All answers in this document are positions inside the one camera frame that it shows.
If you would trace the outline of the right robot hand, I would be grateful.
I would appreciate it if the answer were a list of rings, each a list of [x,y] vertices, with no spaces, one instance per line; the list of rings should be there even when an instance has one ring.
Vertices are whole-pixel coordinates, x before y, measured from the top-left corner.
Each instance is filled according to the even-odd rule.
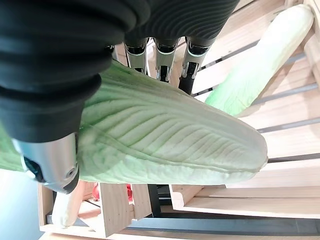
[[[179,88],[190,94],[203,59],[236,0],[3,0],[0,3],[0,121],[33,180],[64,194],[79,180],[77,132],[85,101],[101,85],[113,46],[131,67],[149,38],[169,76],[181,37],[187,48]]]

